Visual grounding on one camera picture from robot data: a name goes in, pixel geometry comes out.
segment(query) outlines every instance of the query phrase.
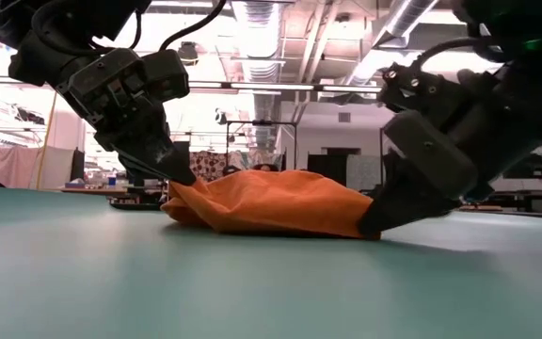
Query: workbench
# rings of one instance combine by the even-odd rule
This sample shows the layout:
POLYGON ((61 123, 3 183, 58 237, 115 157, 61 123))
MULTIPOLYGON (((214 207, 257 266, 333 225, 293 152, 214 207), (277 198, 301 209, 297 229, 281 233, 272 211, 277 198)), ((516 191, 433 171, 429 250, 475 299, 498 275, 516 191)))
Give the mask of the workbench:
POLYGON ((542 219, 238 236, 0 188, 2 338, 542 338, 542 219))

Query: ductwork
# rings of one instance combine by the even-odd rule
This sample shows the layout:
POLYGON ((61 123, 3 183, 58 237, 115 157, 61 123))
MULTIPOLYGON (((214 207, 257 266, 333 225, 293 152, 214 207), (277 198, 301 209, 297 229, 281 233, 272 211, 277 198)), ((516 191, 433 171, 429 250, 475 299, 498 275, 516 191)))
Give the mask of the ductwork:
MULTIPOLYGON (((233 12, 240 27, 241 53, 254 60, 243 62, 246 82, 275 83, 279 81, 279 64, 274 59, 279 51, 282 3, 234 1, 233 12)), ((254 94, 253 120, 278 121, 279 105, 274 95, 254 94)), ((272 149, 275 140, 269 134, 277 135, 277 128, 253 128, 257 148, 272 149)))
POLYGON ((402 40, 407 47, 408 35, 420 22, 420 19, 438 0, 394 0, 386 21, 375 35, 373 48, 357 67, 344 78, 343 84, 363 86, 369 82, 377 70, 390 66, 394 54, 378 50, 377 47, 391 40, 402 40))

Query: orange cloth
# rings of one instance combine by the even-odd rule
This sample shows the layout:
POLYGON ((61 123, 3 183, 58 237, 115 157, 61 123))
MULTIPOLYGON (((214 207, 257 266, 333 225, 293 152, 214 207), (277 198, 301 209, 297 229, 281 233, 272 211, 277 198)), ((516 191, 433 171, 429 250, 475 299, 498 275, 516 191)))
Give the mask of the orange cloth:
POLYGON ((306 233, 362 238, 357 223, 372 202, 319 174, 241 170, 192 186, 171 183, 162 210, 219 233, 306 233))

